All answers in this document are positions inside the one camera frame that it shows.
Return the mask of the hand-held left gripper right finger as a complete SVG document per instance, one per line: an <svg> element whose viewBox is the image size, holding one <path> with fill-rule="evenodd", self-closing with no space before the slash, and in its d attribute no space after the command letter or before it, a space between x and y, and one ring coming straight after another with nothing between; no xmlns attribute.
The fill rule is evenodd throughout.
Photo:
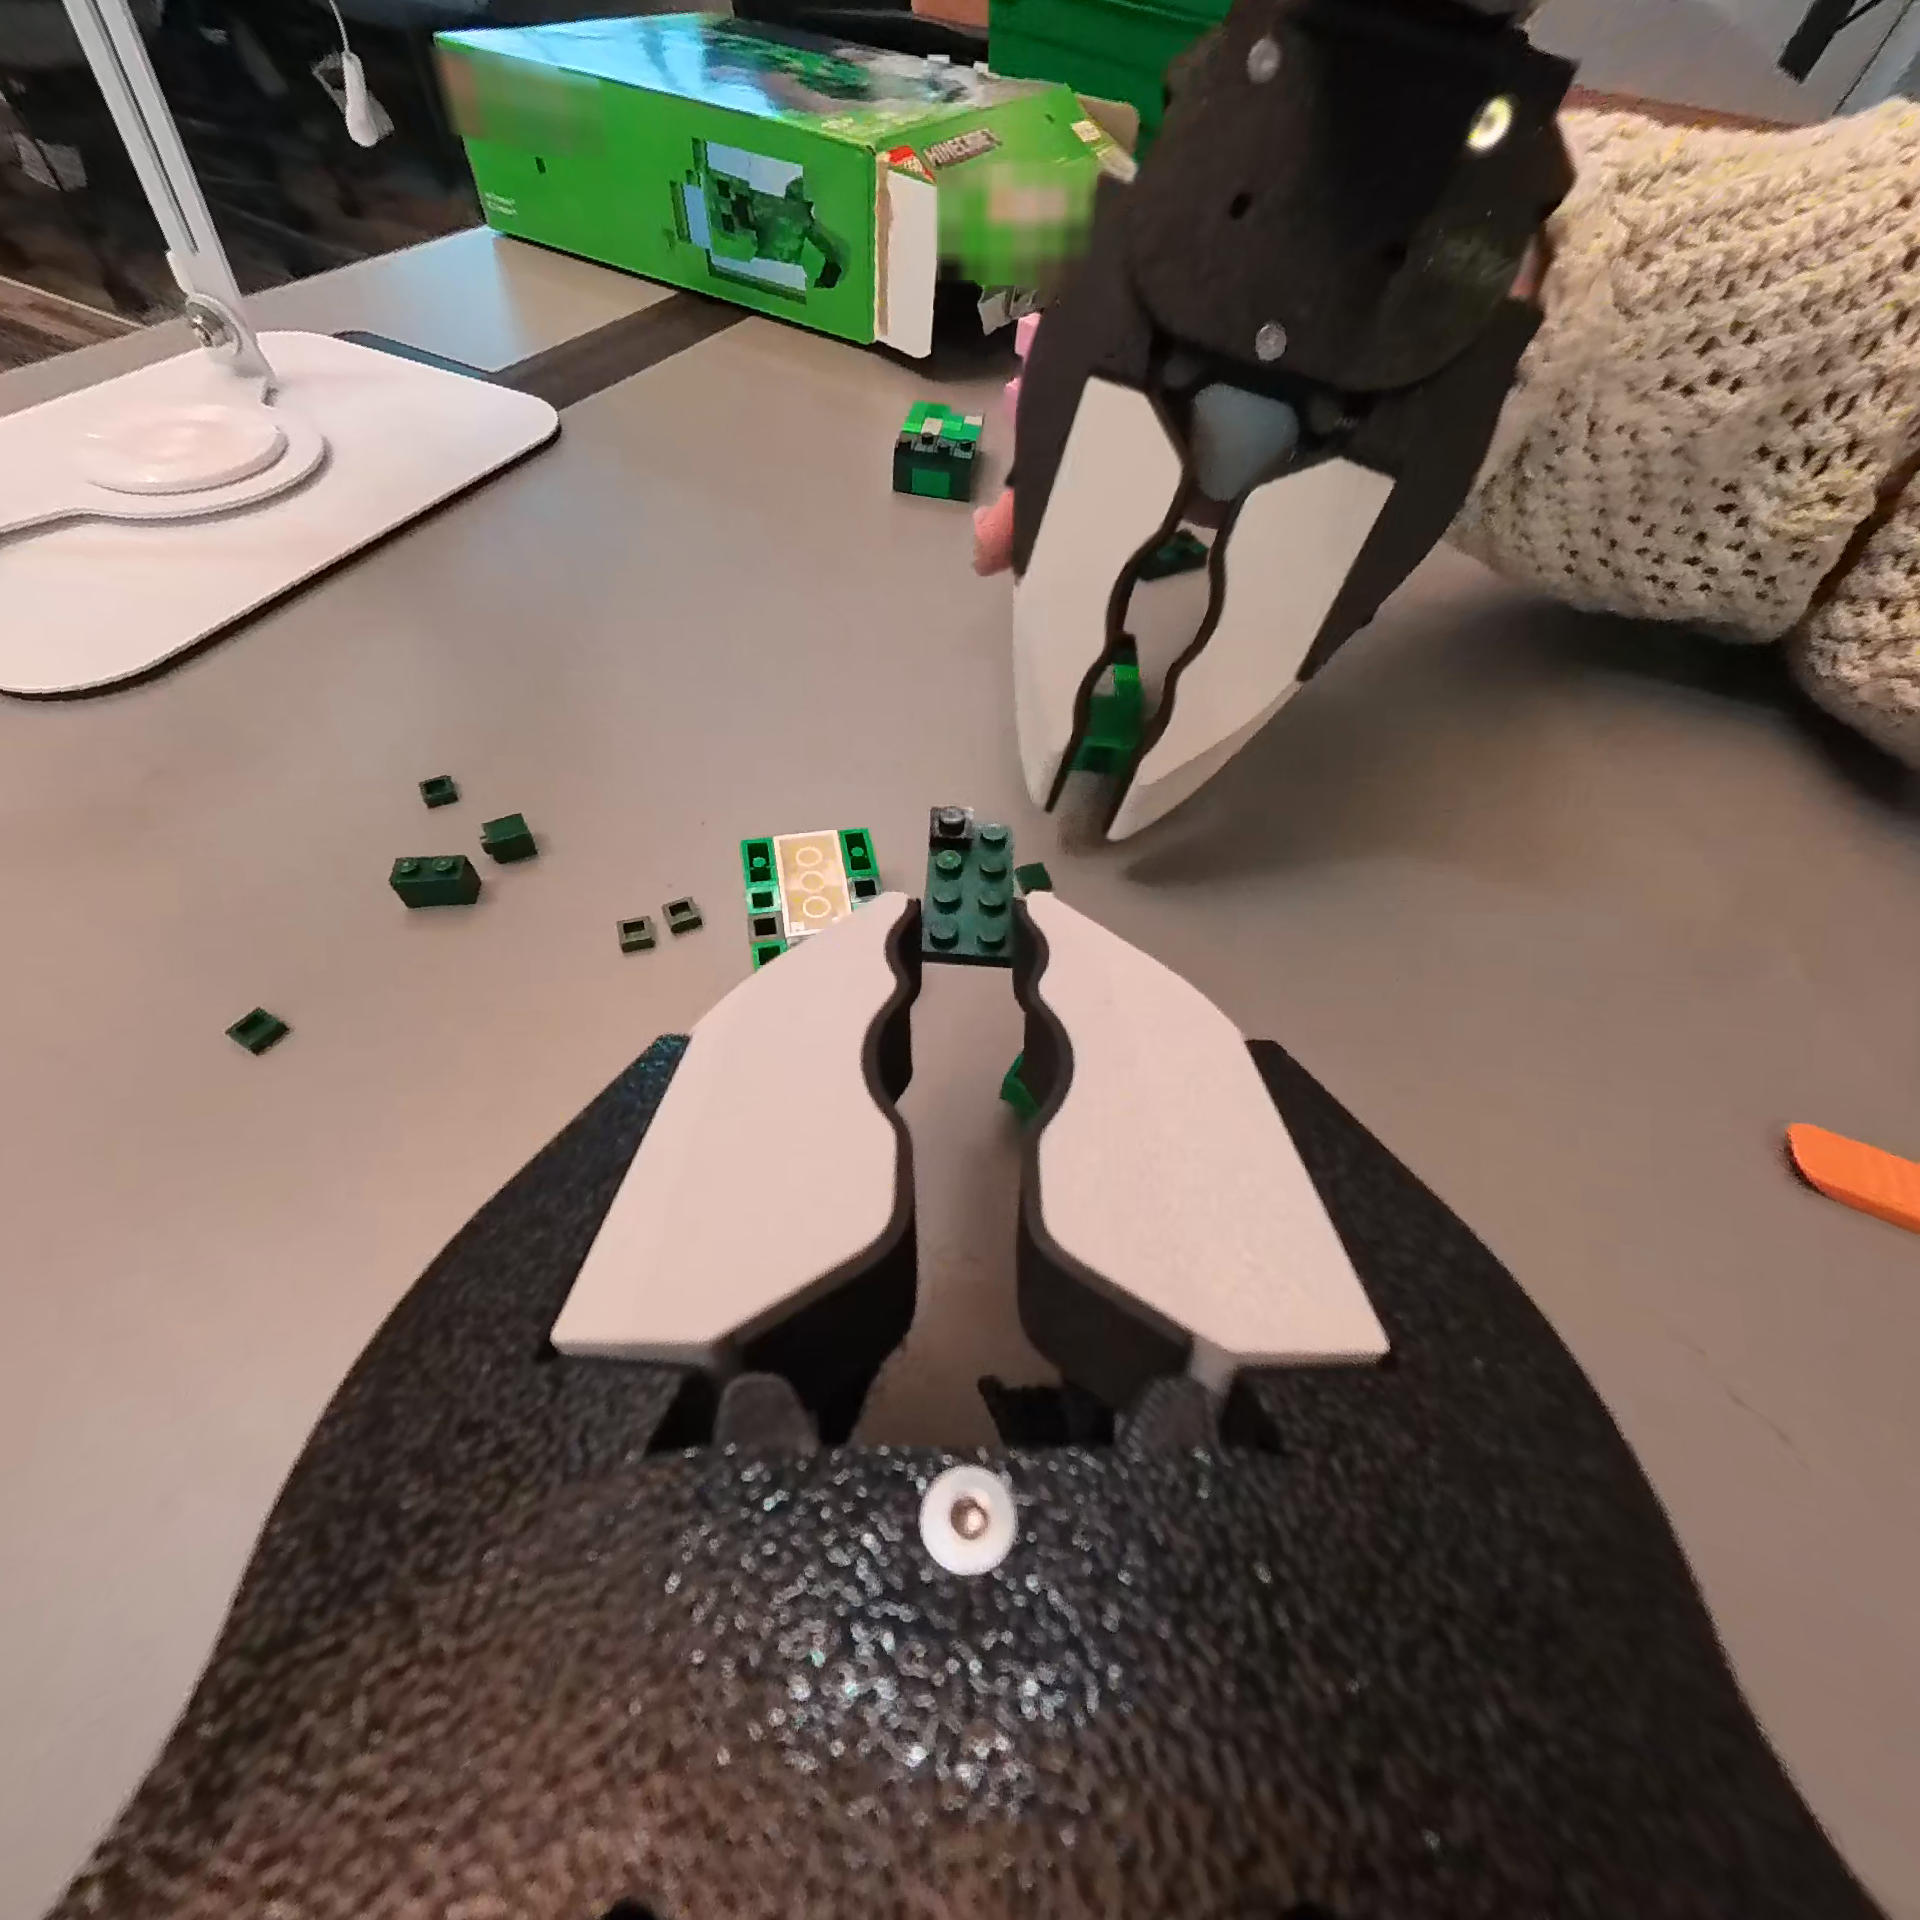
<svg viewBox="0 0 1920 1920"><path fill-rule="evenodd" d="M1019 1005L1019 1319L1070 1387L1127 1409L1390 1352L1235 1020L1058 895L1019 903Z"/></svg>

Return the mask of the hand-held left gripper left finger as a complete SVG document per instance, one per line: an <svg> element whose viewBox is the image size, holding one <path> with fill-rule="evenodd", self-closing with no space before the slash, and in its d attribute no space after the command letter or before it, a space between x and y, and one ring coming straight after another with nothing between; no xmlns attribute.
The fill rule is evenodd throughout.
<svg viewBox="0 0 1920 1920"><path fill-rule="evenodd" d="M689 1033L550 1328L559 1355L782 1377L851 1437L918 1288L898 1110L922 905L883 893Z"/></svg>

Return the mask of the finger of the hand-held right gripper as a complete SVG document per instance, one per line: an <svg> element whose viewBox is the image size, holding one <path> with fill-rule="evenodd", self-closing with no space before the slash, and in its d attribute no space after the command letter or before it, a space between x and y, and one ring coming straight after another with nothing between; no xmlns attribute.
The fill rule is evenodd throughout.
<svg viewBox="0 0 1920 1920"><path fill-rule="evenodd" d="M1187 804L1293 696L1393 489L1371 468L1300 468L1245 493L1214 544L1206 616L1165 673L1108 840Z"/></svg>
<svg viewBox="0 0 1920 1920"><path fill-rule="evenodd" d="M1042 811L1055 809L1077 755L1083 694L1115 636L1115 597L1190 491L1190 456L1158 401L1092 374L1013 599L1014 733Z"/></svg>

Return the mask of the dark green lego assembly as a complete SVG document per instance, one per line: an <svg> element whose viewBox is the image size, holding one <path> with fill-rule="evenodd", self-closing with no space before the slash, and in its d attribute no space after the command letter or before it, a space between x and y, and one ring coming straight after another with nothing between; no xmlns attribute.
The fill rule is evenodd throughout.
<svg viewBox="0 0 1920 1920"><path fill-rule="evenodd" d="M1017 838L1009 822L977 815L967 846L929 844L918 905L926 965L1009 968L1014 963L1014 865Z"/></svg>

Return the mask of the person's right forearm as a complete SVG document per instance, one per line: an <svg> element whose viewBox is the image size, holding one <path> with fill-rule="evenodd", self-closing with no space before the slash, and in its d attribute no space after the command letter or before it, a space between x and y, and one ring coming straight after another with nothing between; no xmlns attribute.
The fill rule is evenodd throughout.
<svg viewBox="0 0 1920 1920"><path fill-rule="evenodd" d="M1565 110L1542 320L1447 541L1582 609L1781 640L1916 432L1917 110Z"/></svg>

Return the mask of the dark green lego cube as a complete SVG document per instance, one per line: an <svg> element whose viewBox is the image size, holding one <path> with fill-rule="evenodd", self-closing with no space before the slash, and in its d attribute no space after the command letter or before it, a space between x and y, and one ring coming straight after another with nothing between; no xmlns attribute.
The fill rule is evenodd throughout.
<svg viewBox="0 0 1920 1920"><path fill-rule="evenodd" d="M942 399L915 399L895 432L892 487L900 495L971 502L985 415Z"/></svg>

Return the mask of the green lego block dark studs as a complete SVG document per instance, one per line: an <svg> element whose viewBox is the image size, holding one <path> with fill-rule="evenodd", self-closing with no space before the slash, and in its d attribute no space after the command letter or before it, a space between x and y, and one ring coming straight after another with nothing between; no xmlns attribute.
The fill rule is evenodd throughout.
<svg viewBox="0 0 1920 1920"><path fill-rule="evenodd" d="M1145 685L1139 657L1125 654L1102 668L1089 694L1089 723L1071 751L1070 771L1089 776L1121 776L1145 732Z"/></svg>

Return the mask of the scattered small dark lego pieces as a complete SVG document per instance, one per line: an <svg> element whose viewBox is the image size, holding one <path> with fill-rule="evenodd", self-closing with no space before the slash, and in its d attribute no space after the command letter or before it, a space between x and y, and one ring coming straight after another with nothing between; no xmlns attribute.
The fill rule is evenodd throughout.
<svg viewBox="0 0 1920 1920"><path fill-rule="evenodd" d="M612 1051L668 1025L691 947L725 916L716 840L655 809L484 811L487 781L423 779L404 815L324 798L252 832L203 916L225 1041L268 1059L287 1040Z"/></svg>

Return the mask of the green cardboard lego box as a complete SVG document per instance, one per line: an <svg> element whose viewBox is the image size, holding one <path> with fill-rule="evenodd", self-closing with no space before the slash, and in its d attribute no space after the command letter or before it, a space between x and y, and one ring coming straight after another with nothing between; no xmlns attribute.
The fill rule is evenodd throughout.
<svg viewBox="0 0 1920 1920"><path fill-rule="evenodd" d="M442 32L487 224L851 345L932 351L1082 253L1137 158L1068 84L727 14Z"/></svg>

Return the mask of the green plastic storage bin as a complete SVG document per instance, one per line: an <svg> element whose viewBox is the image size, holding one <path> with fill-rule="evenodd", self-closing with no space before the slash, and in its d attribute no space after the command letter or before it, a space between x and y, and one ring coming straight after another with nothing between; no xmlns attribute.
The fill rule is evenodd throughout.
<svg viewBox="0 0 1920 1920"><path fill-rule="evenodd" d="M1127 88L1162 80L1230 1L989 1L989 67L1005 77Z"/></svg>

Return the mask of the orange brick separator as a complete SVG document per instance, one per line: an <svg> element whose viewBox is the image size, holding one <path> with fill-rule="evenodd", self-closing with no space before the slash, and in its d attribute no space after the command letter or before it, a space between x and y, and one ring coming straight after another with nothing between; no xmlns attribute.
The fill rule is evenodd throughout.
<svg viewBox="0 0 1920 1920"><path fill-rule="evenodd" d="M1786 1127L1786 1155L1812 1191L1917 1233L1917 1159L1890 1155L1812 1123Z"/></svg>

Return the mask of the white book stand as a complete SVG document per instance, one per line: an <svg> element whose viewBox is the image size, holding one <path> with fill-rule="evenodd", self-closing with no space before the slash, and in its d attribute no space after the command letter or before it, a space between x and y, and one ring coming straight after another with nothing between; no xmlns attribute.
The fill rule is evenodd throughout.
<svg viewBox="0 0 1920 1920"><path fill-rule="evenodd" d="M65 14L194 345L2 421L2 692L154 678L559 437L531 392L332 333L255 331L130 5Z"/></svg>

